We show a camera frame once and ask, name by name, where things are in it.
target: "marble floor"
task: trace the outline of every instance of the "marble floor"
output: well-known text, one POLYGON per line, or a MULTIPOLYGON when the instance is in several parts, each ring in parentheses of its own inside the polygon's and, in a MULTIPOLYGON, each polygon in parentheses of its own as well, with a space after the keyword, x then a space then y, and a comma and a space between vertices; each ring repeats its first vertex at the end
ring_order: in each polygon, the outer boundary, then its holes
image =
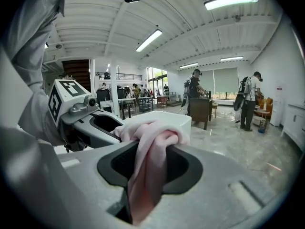
MULTIPOLYGON (((155 110, 186 114, 186 108, 180 106, 155 110)), ((266 133, 261 134, 253 125, 252 132, 245 132, 235 123, 232 106, 218 106, 217 117, 213 110, 207 130, 203 127, 204 123, 193 122, 191 146, 234 159, 268 184, 275 194, 287 188, 298 168, 299 153, 298 147, 287 136, 280 137, 281 128, 269 124, 266 133)), ((55 151, 66 152, 62 146, 56 147, 55 151)))

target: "pink cloth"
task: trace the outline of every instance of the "pink cloth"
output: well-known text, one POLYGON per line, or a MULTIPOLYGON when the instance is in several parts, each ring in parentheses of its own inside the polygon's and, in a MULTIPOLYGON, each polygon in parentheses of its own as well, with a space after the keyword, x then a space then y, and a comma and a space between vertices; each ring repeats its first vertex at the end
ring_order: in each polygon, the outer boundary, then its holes
POLYGON ((122 142, 140 140, 134 173, 128 182, 129 206, 134 225, 138 225, 161 199, 166 182, 166 147, 189 144, 182 130, 161 121, 130 123, 115 128, 122 142))

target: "ceiling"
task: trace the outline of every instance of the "ceiling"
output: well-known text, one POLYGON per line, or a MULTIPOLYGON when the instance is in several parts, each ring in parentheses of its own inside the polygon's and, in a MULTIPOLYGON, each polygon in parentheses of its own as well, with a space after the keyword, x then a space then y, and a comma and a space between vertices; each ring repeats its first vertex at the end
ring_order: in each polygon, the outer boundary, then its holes
POLYGON ((208 11, 206 0, 66 0, 48 40, 45 61, 119 58, 137 67, 168 71, 188 63, 217 63, 241 55, 252 62, 282 16, 273 0, 208 11), (163 34, 142 52, 136 48, 156 29, 163 34))

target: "person in yellow shirt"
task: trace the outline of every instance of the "person in yellow shirt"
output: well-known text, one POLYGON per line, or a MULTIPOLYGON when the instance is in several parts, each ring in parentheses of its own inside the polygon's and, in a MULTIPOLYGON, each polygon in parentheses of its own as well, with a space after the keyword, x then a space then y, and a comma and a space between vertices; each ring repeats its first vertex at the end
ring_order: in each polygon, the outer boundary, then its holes
POLYGON ((137 84, 132 84, 134 87, 134 95, 135 95, 135 99, 137 104, 139 104, 139 96, 140 96, 140 88, 137 84))

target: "window blind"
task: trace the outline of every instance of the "window blind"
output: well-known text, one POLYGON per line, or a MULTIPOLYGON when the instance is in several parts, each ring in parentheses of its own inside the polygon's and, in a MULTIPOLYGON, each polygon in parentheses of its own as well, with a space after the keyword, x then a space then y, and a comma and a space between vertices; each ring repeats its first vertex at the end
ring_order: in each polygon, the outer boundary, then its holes
POLYGON ((217 93, 238 92, 237 68, 214 70, 214 78, 217 93))
POLYGON ((214 94, 214 77, 213 71, 201 71, 202 75, 200 76, 199 84, 206 91, 211 91, 214 94))

